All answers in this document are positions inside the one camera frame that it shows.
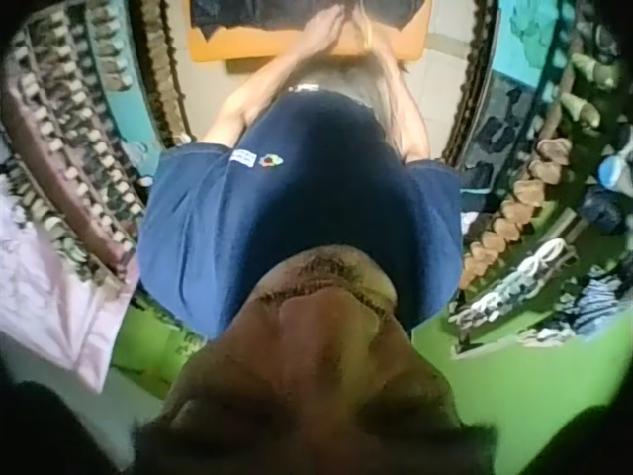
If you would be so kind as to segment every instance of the nose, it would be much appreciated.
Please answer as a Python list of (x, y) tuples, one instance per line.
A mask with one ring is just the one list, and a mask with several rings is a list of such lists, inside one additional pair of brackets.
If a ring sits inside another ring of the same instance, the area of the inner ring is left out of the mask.
[(292, 397), (345, 405), (371, 373), (381, 319), (336, 287), (287, 301), (279, 313), (283, 381)]

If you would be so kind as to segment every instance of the pink cloth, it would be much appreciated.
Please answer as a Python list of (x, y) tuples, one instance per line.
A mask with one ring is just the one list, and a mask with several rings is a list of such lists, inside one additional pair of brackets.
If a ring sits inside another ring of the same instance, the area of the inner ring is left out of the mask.
[(81, 282), (44, 230), (16, 224), (24, 210), (8, 195), (5, 178), (0, 175), (0, 332), (100, 392), (138, 282), (136, 259), (121, 291)]

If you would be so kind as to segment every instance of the t-shirt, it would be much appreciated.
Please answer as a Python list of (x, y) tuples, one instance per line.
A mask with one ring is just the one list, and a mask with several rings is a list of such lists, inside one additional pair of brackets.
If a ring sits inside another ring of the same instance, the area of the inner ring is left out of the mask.
[(404, 166), (385, 135), (352, 99), (299, 92), (280, 97), (235, 149), (167, 151), (140, 233), (145, 288), (214, 338), (277, 264), (347, 245), (391, 278), (396, 317), (411, 331), (458, 286), (459, 177), (434, 161)]

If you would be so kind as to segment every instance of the forearm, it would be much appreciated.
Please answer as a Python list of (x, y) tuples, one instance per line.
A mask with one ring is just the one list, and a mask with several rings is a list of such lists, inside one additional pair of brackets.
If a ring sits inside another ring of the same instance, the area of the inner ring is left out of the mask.
[(292, 50), (255, 72), (226, 99), (201, 142), (234, 146), (244, 130), (270, 106), (281, 87), (307, 57)]
[(383, 61), (392, 114), (392, 137), (406, 163), (430, 159), (426, 123), (395, 61)]
[(231, 94), (223, 109), (226, 107), (230, 112), (241, 114), (250, 126), (306, 59), (305, 54), (295, 50), (276, 57)]

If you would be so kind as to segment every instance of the hand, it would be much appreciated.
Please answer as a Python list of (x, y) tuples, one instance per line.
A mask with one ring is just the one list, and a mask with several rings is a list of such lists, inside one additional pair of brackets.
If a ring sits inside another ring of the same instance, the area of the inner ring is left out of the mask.
[(306, 23), (295, 51), (311, 57), (330, 49), (338, 42), (344, 23), (345, 9), (342, 5), (322, 10)]
[(389, 39), (375, 28), (360, 8), (356, 7), (352, 15), (354, 25), (362, 36), (365, 48), (370, 51), (383, 67), (398, 66), (398, 60)]

